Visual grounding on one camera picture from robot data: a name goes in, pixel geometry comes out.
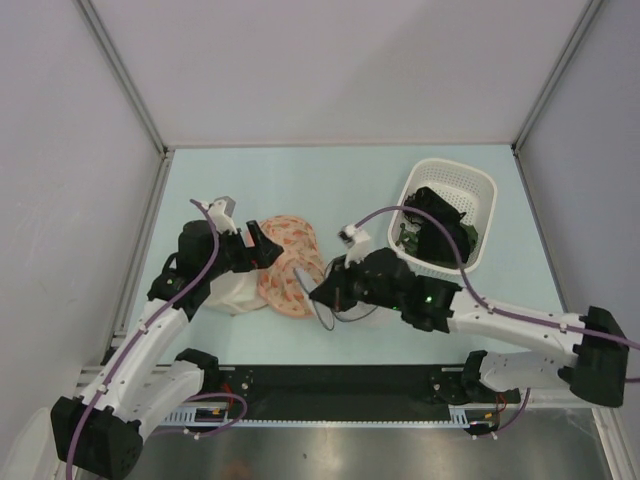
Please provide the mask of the white mesh laundry bag blue trim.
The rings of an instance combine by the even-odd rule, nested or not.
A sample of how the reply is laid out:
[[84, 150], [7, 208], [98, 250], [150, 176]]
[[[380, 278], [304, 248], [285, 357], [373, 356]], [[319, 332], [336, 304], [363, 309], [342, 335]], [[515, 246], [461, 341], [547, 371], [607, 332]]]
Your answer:
[[295, 279], [300, 287], [306, 306], [313, 317], [326, 331], [333, 331], [337, 324], [361, 325], [368, 328], [382, 328], [390, 322], [380, 307], [357, 303], [355, 307], [345, 312], [334, 312], [318, 302], [312, 301], [309, 294], [318, 286], [312, 276], [301, 267], [293, 270]]

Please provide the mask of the dark green bra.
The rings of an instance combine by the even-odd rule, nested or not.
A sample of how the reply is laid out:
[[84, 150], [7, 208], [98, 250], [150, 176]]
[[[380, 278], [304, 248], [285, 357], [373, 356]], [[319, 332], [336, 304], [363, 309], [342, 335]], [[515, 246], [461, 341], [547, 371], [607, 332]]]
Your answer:
[[[476, 229], [462, 223], [446, 225], [445, 229], [454, 241], [462, 263], [466, 263], [478, 242]], [[457, 266], [448, 240], [432, 223], [420, 225], [416, 232], [408, 230], [406, 224], [402, 223], [396, 245], [402, 246], [407, 254], [421, 261], [446, 268]]]

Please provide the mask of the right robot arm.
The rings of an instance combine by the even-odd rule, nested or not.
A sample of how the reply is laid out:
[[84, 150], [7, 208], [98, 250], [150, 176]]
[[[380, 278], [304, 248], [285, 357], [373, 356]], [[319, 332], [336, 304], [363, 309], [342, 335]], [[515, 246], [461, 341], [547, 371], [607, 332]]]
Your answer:
[[399, 312], [426, 332], [461, 333], [518, 347], [512, 355], [469, 354], [463, 393], [484, 401], [494, 392], [566, 388], [601, 407], [624, 403], [630, 345], [613, 315], [592, 306], [584, 315], [553, 314], [493, 303], [469, 287], [414, 273], [391, 249], [358, 262], [334, 260], [327, 276], [306, 288], [308, 299], [333, 312], [360, 303]]

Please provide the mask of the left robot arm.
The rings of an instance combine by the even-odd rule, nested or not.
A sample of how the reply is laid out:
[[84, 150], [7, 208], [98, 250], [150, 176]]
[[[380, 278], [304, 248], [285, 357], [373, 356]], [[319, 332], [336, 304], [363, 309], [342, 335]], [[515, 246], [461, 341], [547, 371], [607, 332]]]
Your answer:
[[250, 245], [241, 231], [221, 231], [210, 220], [185, 224], [135, 329], [80, 394], [57, 400], [51, 424], [68, 475], [80, 468], [104, 479], [126, 478], [146, 440], [172, 411], [192, 397], [207, 400], [219, 392], [217, 358], [195, 349], [178, 354], [159, 379], [149, 377], [209, 297], [213, 281], [267, 269], [282, 255], [282, 246], [257, 222], [247, 227]]

